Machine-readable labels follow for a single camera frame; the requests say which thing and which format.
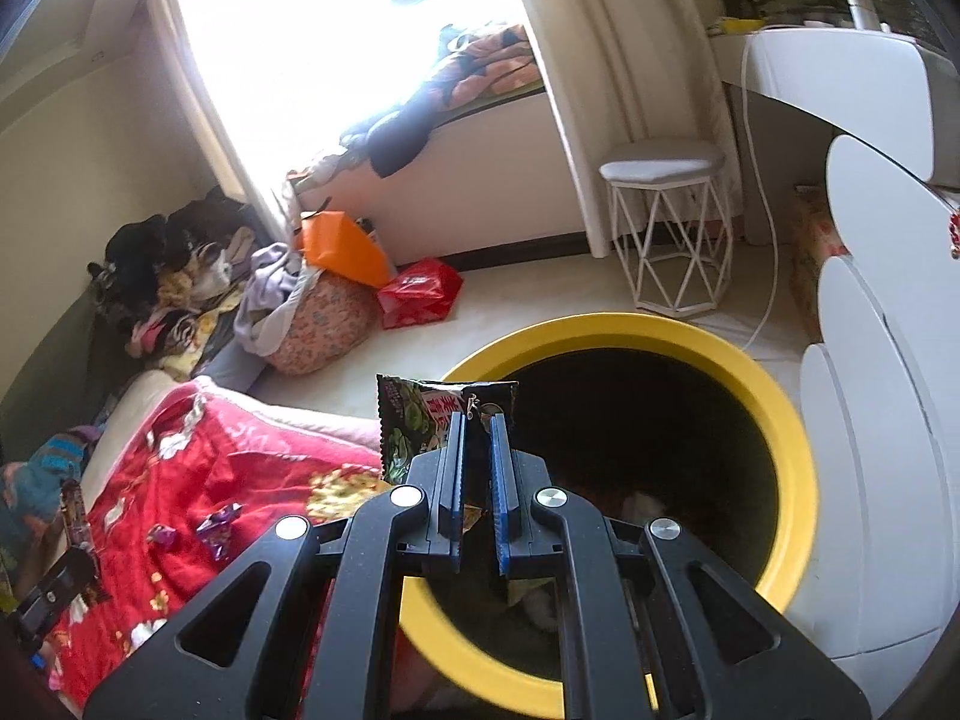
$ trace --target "white cable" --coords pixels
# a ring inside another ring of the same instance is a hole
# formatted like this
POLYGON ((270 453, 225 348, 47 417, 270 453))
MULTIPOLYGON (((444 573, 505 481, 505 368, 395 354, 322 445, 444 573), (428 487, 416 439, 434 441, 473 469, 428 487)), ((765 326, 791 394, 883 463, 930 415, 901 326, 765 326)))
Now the white cable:
POLYGON ((760 199, 763 200, 763 210, 767 213, 767 223, 770 224, 770 238, 774 245, 774 271, 773 278, 770 283, 770 299, 767 300, 767 309, 763 312, 763 316, 760 318, 760 324, 757 324, 757 328, 754 330, 754 333, 750 338, 747 338, 747 343, 744 343, 741 346, 741 351, 746 351, 750 348, 750 345, 757 340, 757 336, 760 334, 760 331, 763 329, 767 323, 767 319, 770 319, 770 314, 774 310, 774 299, 776 298, 776 281, 779 278, 779 246, 776 241, 776 225, 774 224, 774 215, 770 210, 770 201, 767 199, 767 193, 763 189, 763 179, 760 178, 760 169, 757 167, 757 151, 754 148, 754 134, 750 129, 750 116, 747 113, 747 58, 750 55, 750 45, 754 42, 754 34, 747 36, 747 41, 743 47, 743 55, 740 57, 740 91, 741 91, 741 107, 743 108, 743 128, 747 131, 747 146, 750 151, 750 164, 754 168, 754 177, 757 180, 757 189, 760 190, 760 199))

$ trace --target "red bag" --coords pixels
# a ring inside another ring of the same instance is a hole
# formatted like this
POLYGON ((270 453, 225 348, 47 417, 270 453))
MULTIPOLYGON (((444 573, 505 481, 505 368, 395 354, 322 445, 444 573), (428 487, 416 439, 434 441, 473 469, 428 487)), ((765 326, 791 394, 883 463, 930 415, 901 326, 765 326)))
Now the red bag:
POLYGON ((440 260, 409 266, 376 294, 383 309, 383 329, 446 319, 463 283, 458 272, 440 260))

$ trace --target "curtain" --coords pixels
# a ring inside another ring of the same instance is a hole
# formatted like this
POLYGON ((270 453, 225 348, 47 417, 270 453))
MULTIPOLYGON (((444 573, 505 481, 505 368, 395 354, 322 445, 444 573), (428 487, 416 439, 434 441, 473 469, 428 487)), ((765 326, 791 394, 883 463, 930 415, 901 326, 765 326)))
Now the curtain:
POLYGON ((522 1, 593 256, 611 237, 598 169, 621 143, 716 143, 727 155, 718 191, 741 212, 733 124, 693 0, 522 1))
POLYGON ((274 191, 267 182, 254 181, 238 156, 200 77, 179 1, 147 0, 147 9, 176 98, 224 194, 253 206, 275 240, 288 240, 289 206, 280 190, 274 191))

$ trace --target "metal screw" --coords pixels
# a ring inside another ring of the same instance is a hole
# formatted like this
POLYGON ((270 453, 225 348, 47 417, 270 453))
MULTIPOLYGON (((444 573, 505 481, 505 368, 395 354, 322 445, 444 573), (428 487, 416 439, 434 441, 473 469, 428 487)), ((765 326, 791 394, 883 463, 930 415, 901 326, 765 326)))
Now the metal screw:
POLYGON ((658 517, 650 523, 650 533, 663 541, 673 541, 680 536, 680 523, 670 517, 658 517))
POLYGON ((419 504, 423 497, 424 494, 419 491, 419 488, 415 488, 414 485, 401 485, 398 488, 394 488, 392 493, 390 493, 390 502, 394 506, 400 506, 402 509, 409 509, 411 506, 419 504))
POLYGON ((280 522, 277 522, 277 536, 285 541, 294 541, 295 538, 300 538, 306 533, 309 527, 303 517, 283 517, 280 522))
POLYGON ((544 488, 536 494, 536 502, 547 509, 560 509, 566 503, 566 493, 558 488, 544 488))

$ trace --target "triangular cutout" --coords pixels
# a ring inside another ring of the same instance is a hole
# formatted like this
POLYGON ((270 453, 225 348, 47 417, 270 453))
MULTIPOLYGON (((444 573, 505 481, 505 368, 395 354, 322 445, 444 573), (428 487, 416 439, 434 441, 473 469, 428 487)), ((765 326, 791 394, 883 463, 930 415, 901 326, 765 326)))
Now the triangular cutout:
POLYGON ((227 668, 240 650, 270 566, 256 562, 184 629, 179 645, 191 655, 227 668))
POLYGON ((739 664, 774 646, 774 637, 699 565, 688 570, 721 658, 739 664))

